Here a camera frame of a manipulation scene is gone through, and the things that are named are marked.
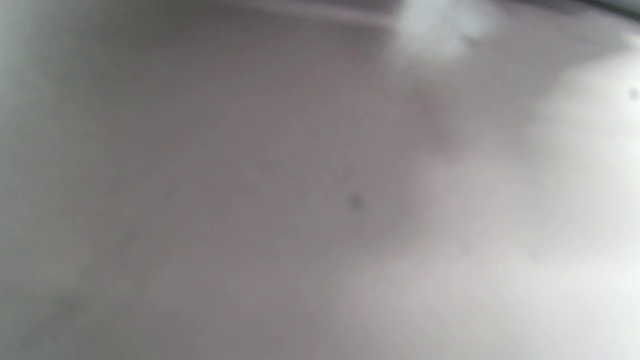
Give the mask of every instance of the blurry background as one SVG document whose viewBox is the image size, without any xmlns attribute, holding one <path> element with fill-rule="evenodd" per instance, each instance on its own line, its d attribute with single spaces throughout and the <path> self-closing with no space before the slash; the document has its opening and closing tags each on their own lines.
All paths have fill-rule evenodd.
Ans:
<svg viewBox="0 0 640 360">
<path fill-rule="evenodd" d="M 2 359 L 638 359 L 640 28 L 0 2 Z"/>
</svg>

